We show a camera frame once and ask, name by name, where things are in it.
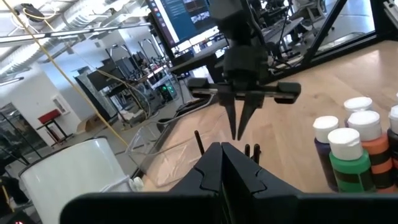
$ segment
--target white wall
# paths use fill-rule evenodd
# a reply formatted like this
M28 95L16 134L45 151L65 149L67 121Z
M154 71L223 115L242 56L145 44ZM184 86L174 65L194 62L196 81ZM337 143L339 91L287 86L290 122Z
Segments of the white wall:
M148 27L135 27L131 29L123 29L119 30L121 33L122 37L124 38L124 41L126 42L127 47L130 49L132 53L135 53L137 51L142 51L138 41L142 41L144 39L149 39L152 41L152 43L155 43L155 39L152 38L152 35L149 32ZM149 58L151 57L157 57L156 52L159 54L159 50L154 50L154 48L151 46L150 43L145 42L143 45L143 48L145 50L145 53L148 55Z
M34 128L38 128L42 123L38 120L42 115L57 109L52 98L60 94L55 85L47 77L46 73L38 66L28 72L20 73L17 77L25 77L23 81L13 83L2 89L1 106L12 103L23 115L26 121ZM76 131L80 123L79 117L74 111L57 118L60 127L71 134ZM37 131L42 139L51 145L54 143L47 134L45 128Z
M56 52L62 47L63 45L60 45L57 49L52 50L52 52ZM97 67L103 65L101 62L102 60L109 57L104 48L97 48L95 42L92 40L86 40L75 45L73 50L75 51L74 54L69 55L65 52L56 58L55 62L66 73L73 84L83 91L75 80L75 77L79 76L77 70L85 66L89 66L91 70L95 70ZM94 115L95 112L91 106L80 96L71 84L68 83L52 63L42 64L41 68L46 72L52 83L60 90L62 96L81 120L85 120Z

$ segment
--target computer monitor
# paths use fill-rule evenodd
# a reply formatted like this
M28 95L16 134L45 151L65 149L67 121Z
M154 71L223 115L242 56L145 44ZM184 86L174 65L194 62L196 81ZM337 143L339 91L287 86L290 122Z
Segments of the computer monitor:
M98 91L118 82L113 78L103 75L102 73L99 72L99 70L106 72L116 78L124 78L124 75L120 72L118 68L115 67L114 64L107 64L100 68L97 68L97 71L87 75L87 77Z
M169 48L215 26L207 0L146 0Z

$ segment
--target wooden table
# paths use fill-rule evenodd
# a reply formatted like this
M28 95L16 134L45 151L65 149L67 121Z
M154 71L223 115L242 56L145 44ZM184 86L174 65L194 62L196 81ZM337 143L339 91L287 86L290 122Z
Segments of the wooden table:
M240 142L231 140L228 119L225 114L220 117L223 108L209 106L182 118L162 150L192 138L196 129L202 135L210 131L212 138L209 135L203 137L205 147L212 141L230 141L243 150L246 143L258 143L262 149L260 166L304 192L330 192L313 143L313 121L319 116L333 115L339 117L343 127L344 101L368 96L373 99L374 109L380 113L382 127L386 130L389 127L388 112L391 106L398 104L396 58L398 43L386 41L285 79L302 85L302 94L296 104L277 105L272 99L266 99L263 109L254 113ZM243 102L236 103L238 118L242 106ZM188 145L184 155L190 158L199 155L194 143ZM155 159L149 169L149 174L158 174L158 180L165 178L162 163L161 158ZM181 169L187 172L189 167ZM146 191L165 191L173 186L155 187L148 176L144 176L144 182Z

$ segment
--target purple paint bottle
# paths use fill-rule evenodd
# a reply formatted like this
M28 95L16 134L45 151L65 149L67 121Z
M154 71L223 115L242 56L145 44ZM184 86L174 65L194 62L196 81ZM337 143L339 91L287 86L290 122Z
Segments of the purple paint bottle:
M313 128L315 130L315 147L317 148L323 173L325 174L329 188L337 192L337 182L329 158L331 149L329 145L328 135L331 131L338 129L338 118L336 118L335 116L319 117L314 121Z
M347 111L347 117L344 120L344 125L348 128L348 118L354 112L373 110L373 100L369 97L356 97L346 100L344 102L344 108Z

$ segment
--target ceiling pipe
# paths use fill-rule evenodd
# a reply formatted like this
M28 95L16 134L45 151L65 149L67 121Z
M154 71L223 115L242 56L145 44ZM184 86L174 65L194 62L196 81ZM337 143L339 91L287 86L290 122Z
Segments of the ceiling pipe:
M89 34L95 32L109 32L118 29L128 29L133 27L142 27L142 26L149 26L149 22L144 22L141 24L130 24L130 25L121 25L121 26L112 26L112 27L100 27L100 28L92 28L92 29L80 29L80 30L70 30L70 31L61 31L61 32L48 32L48 33L40 33L34 34L33 36L40 40L40 39L48 39L48 38L59 38L59 37L68 37L72 35L79 35L79 34ZM15 45L15 44L24 44L27 41L33 41L33 37L29 34L26 35L15 35L11 37L0 37L0 46L5 47L6 44Z
M82 29L95 19L95 17L92 16L93 14L103 14L110 8L110 5L116 1L118 0L79 0L51 22L51 26L58 32ZM41 32L51 31L52 30L49 27L41 30ZM44 38L39 40L39 42L44 48L50 50L61 41L57 38ZM19 47L15 52L3 60L2 68L0 69L0 76L18 72L41 58L43 55L44 53L37 44Z

